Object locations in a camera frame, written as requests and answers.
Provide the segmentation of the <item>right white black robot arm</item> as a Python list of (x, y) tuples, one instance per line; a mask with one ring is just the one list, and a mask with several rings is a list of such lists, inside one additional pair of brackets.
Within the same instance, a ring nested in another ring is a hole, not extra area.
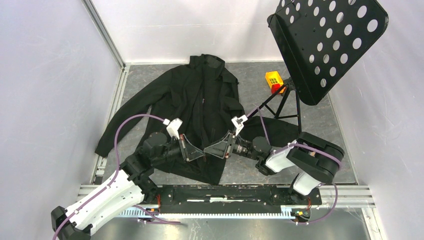
[(265, 176), (298, 167), (302, 172), (294, 178), (288, 191), (289, 199), (295, 204), (306, 201), (321, 184), (333, 183), (345, 154), (338, 145), (308, 132), (301, 132), (297, 139), (276, 149), (264, 136), (249, 141), (230, 131), (203, 151), (221, 159), (236, 154), (256, 160), (255, 167)]

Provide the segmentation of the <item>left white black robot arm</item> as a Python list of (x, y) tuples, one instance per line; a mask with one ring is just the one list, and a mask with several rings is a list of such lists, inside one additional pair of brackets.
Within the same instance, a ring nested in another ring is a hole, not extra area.
[(52, 210), (53, 239), (89, 240), (124, 210), (157, 199), (159, 188), (150, 179), (156, 166), (177, 160), (188, 163), (204, 155), (184, 134), (172, 138), (159, 132), (150, 134), (106, 182), (76, 203)]

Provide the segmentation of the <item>black zip jacket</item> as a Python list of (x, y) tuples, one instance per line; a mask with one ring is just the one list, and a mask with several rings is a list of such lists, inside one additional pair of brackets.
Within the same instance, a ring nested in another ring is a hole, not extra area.
[[(113, 116), (98, 141), (95, 153), (107, 158), (114, 148), (118, 127), (128, 118), (150, 114), (162, 119), (182, 120), (178, 132), (199, 149), (218, 141), (231, 130), (233, 117), (245, 114), (239, 100), (238, 79), (221, 58), (202, 54), (191, 56), (189, 63), (176, 66), (130, 98)], [(273, 118), (263, 118), (270, 144), (284, 147), (299, 136), (298, 126)], [(249, 118), (239, 134), (252, 141), (264, 137), (260, 116)], [(226, 160), (210, 154), (191, 162), (181, 157), (157, 164), (154, 168), (206, 184), (219, 184)]]

